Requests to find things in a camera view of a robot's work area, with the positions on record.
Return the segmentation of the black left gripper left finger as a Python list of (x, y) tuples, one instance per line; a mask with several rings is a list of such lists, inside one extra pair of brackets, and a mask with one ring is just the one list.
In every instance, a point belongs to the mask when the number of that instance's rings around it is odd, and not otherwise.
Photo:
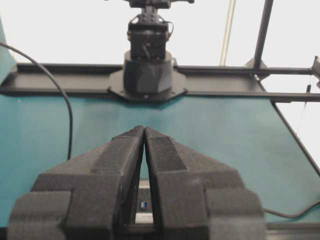
[(144, 127), (41, 173), (19, 197), (9, 240), (111, 240), (135, 219)]

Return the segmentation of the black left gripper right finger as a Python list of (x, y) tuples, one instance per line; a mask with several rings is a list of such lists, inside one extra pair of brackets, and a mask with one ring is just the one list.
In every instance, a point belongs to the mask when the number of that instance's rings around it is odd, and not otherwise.
[(153, 219), (166, 240), (263, 240), (256, 193), (239, 172), (151, 127), (144, 130)]

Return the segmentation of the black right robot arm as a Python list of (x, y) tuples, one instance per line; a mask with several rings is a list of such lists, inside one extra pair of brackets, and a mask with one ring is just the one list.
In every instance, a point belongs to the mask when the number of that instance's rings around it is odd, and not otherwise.
[(169, 9), (171, 0), (130, 0), (141, 13), (128, 23), (130, 50), (124, 54), (122, 70), (109, 76), (108, 91), (130, 102), (162, 103), (184, 95), (186, 76), (174, 70), (172, 54), (166, 50), (173, 29), (159, 9)]

